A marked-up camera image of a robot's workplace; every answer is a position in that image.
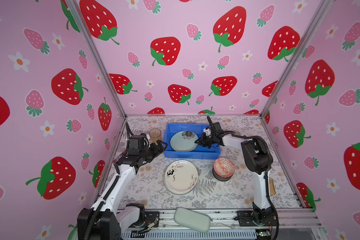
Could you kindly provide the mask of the pale green floral plate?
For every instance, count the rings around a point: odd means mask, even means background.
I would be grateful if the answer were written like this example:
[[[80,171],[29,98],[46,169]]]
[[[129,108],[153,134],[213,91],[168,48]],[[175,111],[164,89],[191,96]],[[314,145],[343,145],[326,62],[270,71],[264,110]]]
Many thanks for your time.
[[[177,152],[191,152],[198,145],[195,144],[195,141],[198,139],[198,136],[191,131],[181,131],[171,138],[170,144],[174,151]]]

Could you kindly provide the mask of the cream floral plate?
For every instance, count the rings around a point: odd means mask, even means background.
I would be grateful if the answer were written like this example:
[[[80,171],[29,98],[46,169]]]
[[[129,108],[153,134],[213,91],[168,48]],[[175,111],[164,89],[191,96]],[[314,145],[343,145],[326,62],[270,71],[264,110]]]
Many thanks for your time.
[[[188,194],[196,186],[199,175],[195,165],[186,160],[171,163],[164,174],[164,184],[173,194]]]

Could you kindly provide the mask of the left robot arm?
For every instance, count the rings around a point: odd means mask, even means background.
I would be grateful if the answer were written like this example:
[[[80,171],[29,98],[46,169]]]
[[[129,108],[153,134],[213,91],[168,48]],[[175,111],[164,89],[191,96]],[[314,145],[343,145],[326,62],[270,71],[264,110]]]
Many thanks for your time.
[[[141,166],[150,163],[168,147],[161,140],[149,143],[146,134],[128,138],[127,148],[114,162],[116,173],[105,191],[89,209],[83,209],[77,219],[79,240],[119,240],[130,226],[143,227],[150,231],[156,220],[146,217],[143,204],[127,204],[119,211],[118,207],[127,186],[138,173]]]

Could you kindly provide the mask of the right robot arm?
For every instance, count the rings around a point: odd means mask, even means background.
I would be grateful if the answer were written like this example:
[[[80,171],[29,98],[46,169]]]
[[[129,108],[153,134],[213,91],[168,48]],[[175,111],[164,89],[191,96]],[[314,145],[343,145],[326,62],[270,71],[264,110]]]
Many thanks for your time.
[[[207,120],[209,126],[195,143],[209,149],[212,145],[220,145],[241,150],[245,165],[253,173],[253,222],[261,226],[271,220],[277,221],[277,211],[270,198],[269,171],[273,157],[265,140],[260,136],[239,136],[233,131],[224,131],[219,122],[212,122],[210,117]]]

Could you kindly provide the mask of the blue plastic bin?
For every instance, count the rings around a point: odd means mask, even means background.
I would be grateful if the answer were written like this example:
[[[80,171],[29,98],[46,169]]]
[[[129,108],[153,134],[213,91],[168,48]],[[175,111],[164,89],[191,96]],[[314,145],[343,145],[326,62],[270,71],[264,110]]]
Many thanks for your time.
[[[216,160],[221,155],[219,145],[202,147],[196,141],[208,125],[167,124],[163,141],[168,144],[166,158]]]

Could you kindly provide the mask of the amber glass cup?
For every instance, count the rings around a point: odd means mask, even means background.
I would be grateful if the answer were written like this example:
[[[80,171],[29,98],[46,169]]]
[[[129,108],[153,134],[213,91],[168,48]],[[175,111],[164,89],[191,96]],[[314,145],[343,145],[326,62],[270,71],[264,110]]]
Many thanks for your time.
[[[157,143],[158,140],[162,140],[162,131],[158,128],[153,128],[149,131],[150,140],[152,143]]]

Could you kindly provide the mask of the red patterned bowl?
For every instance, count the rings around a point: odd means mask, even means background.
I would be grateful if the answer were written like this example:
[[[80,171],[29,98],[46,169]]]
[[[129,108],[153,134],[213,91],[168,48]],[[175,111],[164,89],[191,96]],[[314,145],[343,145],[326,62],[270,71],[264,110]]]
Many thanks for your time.
[[[213,172],[222,177],[233,176],[235,173],[235,165],[227,158],[218,158],[213,164]]]

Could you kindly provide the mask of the dark bottom bowl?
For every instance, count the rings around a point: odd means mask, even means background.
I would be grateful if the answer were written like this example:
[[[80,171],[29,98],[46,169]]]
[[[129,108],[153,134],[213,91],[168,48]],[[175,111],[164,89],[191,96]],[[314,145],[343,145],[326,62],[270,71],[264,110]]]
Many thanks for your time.
[[[232,178],[232,176],[222,177],[222,176],[216,174],[215,172],[213,172],[213,176],[214,176],[218,181],[221,181],[221,182],[229,181],[229,180]]]

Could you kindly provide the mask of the yellow blue sponge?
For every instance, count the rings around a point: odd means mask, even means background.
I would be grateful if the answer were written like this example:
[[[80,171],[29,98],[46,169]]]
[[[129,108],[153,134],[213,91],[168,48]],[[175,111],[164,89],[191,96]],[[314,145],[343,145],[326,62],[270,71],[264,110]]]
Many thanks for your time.
[[[271,196],[276,195],[274,180],[272,178],[269,178],[269,193]]]

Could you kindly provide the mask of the grey-green pouch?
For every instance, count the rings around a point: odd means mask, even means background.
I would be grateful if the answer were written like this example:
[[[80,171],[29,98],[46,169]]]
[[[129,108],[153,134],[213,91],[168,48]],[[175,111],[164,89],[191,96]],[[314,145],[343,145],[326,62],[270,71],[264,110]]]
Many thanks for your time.
[[[211,220],[207,215],[184,208],[176,209],[174,221],[178,225],[201,233],[207,233],[211,226]]]

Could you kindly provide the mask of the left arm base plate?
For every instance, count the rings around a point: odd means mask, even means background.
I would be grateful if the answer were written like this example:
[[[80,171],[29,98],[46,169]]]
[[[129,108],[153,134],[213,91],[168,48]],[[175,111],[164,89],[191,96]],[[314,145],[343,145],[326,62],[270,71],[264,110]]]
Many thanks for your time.
[[[154,228],[159,226],[160,212],[145,212],[145,215],[142,219],[138,220],[136,223],[132,224],[131,228],[146,228],[150,224],[154,224]]]

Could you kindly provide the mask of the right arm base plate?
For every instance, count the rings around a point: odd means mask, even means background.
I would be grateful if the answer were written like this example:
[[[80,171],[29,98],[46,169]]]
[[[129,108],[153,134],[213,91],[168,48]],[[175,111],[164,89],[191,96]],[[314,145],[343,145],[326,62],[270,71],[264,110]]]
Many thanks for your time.
[[[254,216],[253,211],[237,211],[234,217],[235,221],[239,222],[240,227],[276,227],[278,225],[278,218],[272,213],[269,217],[258,220]]]

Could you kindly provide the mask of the aluminium front rail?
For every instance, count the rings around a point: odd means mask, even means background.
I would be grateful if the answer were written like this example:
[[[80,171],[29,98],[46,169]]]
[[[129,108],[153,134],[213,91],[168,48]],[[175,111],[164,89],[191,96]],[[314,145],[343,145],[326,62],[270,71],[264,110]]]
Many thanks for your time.
[[[186,228],[200,233],[207,233],[213,228],[321,228],[321,223],[310,209],[278,209],[276,214],[263,220],[256,218],[251,209],[206,209],[188,210],[142,210],[136,206],[127,207],[123,211],[96,212],[94,209],[84,209],[78,216],[78,229],[85,233],[90,222],[93,222],[92,232],[118,232],[128,229]]]

